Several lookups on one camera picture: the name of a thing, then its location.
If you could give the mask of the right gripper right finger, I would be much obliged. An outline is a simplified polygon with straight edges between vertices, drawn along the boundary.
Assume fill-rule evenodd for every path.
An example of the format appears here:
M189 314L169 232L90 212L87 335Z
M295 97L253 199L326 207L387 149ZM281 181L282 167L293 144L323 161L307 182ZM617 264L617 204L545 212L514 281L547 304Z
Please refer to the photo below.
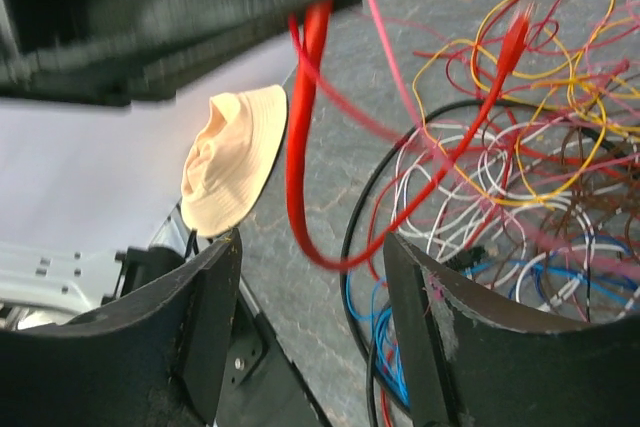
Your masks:
M386 281L416 426L635 426L639 319L589 324L511 301L397 234Z

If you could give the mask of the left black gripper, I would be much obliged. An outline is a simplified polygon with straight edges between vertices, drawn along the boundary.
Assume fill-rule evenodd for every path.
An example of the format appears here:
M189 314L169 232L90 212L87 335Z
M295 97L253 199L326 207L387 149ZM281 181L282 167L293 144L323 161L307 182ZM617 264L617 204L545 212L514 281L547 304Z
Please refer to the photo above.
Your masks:
M110 107L169 100L316 1L1 0L1 93Z

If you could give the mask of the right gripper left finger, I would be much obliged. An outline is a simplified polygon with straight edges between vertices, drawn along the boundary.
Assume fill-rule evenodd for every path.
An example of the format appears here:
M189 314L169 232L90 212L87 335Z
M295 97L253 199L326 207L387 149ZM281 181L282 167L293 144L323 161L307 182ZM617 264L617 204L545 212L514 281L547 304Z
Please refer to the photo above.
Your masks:
M241 262L232 229L183 266L65 325L2 332L2 425L212 425Z

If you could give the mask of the beige bucket hat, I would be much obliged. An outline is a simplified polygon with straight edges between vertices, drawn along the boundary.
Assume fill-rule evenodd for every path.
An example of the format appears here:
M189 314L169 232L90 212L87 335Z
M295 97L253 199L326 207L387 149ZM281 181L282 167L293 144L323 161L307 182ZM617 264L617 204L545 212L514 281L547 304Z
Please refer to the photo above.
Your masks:
M287 119L279 85L209 99L209 119L182 174L181 216L189 229L212 238L249 214L274 167Z

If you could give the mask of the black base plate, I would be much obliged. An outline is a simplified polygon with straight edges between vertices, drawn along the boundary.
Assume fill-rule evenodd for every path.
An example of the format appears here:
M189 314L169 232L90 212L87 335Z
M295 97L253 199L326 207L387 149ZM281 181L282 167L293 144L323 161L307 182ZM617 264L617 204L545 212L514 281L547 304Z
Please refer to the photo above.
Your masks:
M245 281L240 282L215 424L324 427L327 415Z

